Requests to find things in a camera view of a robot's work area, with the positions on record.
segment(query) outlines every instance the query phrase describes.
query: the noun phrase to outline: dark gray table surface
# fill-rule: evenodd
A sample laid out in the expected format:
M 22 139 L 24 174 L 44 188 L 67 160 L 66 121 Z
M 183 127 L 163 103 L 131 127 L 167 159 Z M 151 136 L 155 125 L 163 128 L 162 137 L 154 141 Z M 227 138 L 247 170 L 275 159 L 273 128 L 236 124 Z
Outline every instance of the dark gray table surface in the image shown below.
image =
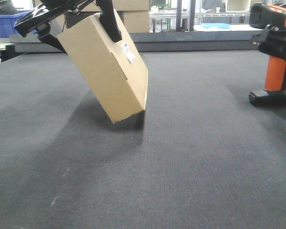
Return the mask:
M 0 64 L 0 229 L 286 229 L 286 107 L 248 101 L 267 56 L 141 56 L 143 125 L 65 54 Z

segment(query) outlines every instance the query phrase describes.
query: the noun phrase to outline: black battery pack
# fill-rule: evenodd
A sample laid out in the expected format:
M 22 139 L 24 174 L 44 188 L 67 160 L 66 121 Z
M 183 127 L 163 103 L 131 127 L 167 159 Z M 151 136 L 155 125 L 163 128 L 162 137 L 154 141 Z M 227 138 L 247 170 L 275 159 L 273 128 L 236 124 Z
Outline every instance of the black battery pack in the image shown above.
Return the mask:
M 286 90 L 266 91 L 256 90 L 249 94 L 249 101 L 253 106 L 286 106 Z

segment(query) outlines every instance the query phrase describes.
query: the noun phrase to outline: orange handle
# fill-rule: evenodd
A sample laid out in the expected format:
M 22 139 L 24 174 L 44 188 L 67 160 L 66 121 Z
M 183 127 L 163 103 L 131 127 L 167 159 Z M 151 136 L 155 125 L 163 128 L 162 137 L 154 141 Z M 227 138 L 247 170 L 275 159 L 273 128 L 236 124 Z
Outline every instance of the orange handle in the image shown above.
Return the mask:
M 285 60 L 274 56 L 269 56 L 265 90 L 280 91 L 283 86 L 285 71 L 286 71 Z

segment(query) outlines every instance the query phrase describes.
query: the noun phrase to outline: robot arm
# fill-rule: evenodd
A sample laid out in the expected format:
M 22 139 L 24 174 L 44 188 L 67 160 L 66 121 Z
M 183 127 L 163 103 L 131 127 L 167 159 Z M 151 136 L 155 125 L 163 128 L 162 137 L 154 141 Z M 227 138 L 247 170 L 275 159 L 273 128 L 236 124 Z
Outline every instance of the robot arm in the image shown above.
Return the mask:
M 15 23 L 15 29 L 22 37 L 36 30 L 38 38 L 43 43 L 64 51 L 59 41 L 50 34 L 51 20 L 71 10 L 77 14 L 95 0 L 41 0 L 42 4 L 35 7 Z M 121 32 L 115 20 L 112 0 L 96 0 L 96 5 L 102 10 L 100 22 L 112 41 L 122 39 Z

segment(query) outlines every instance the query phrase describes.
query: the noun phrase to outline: black shoe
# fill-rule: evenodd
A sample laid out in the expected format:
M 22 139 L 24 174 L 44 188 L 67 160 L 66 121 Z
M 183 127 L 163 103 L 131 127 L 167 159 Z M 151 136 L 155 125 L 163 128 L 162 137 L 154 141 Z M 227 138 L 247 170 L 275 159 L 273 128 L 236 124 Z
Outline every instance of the black shoe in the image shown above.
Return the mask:
M 11 0 L 0 0 L 0 15 L 14 15 L 18 11 Z

